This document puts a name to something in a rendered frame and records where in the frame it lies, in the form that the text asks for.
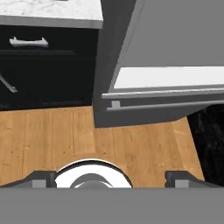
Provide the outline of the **white and black round base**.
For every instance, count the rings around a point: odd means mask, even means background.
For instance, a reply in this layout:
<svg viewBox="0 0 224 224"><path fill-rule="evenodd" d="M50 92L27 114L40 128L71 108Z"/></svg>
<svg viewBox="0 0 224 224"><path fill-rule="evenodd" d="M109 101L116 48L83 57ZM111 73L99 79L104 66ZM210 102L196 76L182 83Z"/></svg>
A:
<svg viewBox="0 0 224 224"><path fill-rule="evenodd" d="M132 188L130 178L115 164L97 158L85 158L57 171L58 188Z"/></svg>

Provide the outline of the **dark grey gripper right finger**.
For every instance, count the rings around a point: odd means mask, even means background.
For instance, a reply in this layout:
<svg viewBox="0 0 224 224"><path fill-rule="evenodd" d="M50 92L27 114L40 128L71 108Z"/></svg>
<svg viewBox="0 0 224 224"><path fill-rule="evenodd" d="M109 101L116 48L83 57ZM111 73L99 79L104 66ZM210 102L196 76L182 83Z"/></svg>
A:
<svg viewBox="0 0 224 224"><path fill-rule="evenodd" d="M172 188L201 188L201 187L215 187L220 188L219 185L208 183L206 181L197 179L188 171L166 171L164 173L165 187Z"/></svg>

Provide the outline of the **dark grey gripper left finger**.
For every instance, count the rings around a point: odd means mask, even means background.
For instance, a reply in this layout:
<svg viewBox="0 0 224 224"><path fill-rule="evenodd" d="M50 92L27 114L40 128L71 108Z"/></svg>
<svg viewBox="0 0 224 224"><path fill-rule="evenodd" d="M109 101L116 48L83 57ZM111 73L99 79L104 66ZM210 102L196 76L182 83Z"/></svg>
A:
<svg viewBox="0 0 224 224"><path fill-rule="evenodd" d="M33 171L31 174L29 174L23 179L5 185L0 185L0 188L56 188L56 177L56 171Z"/></svg>

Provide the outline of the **black drawer front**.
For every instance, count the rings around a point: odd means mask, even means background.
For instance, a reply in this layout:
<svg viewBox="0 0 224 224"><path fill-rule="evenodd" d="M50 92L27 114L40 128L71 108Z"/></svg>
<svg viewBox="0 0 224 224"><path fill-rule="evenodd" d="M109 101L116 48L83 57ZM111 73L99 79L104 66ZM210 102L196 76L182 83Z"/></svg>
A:
<svg viewBox="0 0 224 224"><path fill-rule="evenodd" d="M10 39L41 40L49 46L13 47ZM0 24L0 53L43 53L73 54L75 56L95 56L98 31L86 28L17 26Z"/></svg>

